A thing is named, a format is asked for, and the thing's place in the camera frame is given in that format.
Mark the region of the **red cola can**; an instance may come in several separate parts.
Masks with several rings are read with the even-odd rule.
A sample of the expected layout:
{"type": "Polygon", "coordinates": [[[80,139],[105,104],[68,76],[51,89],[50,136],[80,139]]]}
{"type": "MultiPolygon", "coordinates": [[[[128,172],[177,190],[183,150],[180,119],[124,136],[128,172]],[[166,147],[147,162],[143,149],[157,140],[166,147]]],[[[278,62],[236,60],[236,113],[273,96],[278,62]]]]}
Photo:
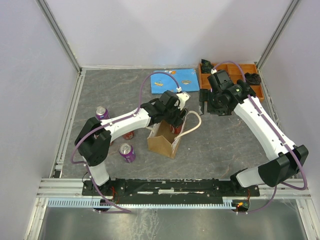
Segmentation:
{"type": "Polygon", "coordinates": [[[124,134],[122,137],[125,140],[131,140],[134,136],[135,136],[134,131],[130,131],[130,132],[127,132],[126,134],[124,134]]]}
{"type": "Polygon", "coordinates": [[[175,134],[175,135],[179,135],[182,131],[182,128],[183,128],[183,125],[179,125],[177,127],[174,127],[173,125],[170,125],[170,132],[172,134],[175,134]]]}

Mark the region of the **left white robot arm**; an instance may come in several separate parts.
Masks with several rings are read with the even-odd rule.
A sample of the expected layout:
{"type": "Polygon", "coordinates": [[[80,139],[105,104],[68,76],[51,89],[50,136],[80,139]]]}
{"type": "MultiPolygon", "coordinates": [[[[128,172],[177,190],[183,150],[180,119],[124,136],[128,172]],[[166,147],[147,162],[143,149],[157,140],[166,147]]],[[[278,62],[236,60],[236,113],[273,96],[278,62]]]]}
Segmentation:
{"type": "Polygon", "coordinates": [[[167,90],[159,98],[143,103],[121,116],[101,121],[95,117],[88,119],[74,144],[94,181],[93,189],[99,195],[106,195],[111,189],[105,160],[112,141],[131,131],[163,121],[175,128],[179,127],[188,113],[185,105],[189,99],[187,92],[174,93],[167,90]]]}

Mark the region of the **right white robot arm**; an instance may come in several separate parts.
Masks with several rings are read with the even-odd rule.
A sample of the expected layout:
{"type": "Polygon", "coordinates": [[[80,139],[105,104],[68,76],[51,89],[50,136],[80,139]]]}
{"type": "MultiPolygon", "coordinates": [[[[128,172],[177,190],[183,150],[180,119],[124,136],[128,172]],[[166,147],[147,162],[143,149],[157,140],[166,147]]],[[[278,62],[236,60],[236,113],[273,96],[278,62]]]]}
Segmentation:
{"type": "Polygon", "coordinates": [[[255,91],[245,81],[233,82],[225,70],[212,70],[208,76],[210,89],[199,90],[199,111],[218,116],[240,117],[261,144],[268,162],[240,170],[229,183],[231,193],[242,195],[248,187],[265,184],[289,186],[287,179],[302,172],[309,154],[304,145],[296,145],[272,121],[255,91]]]}

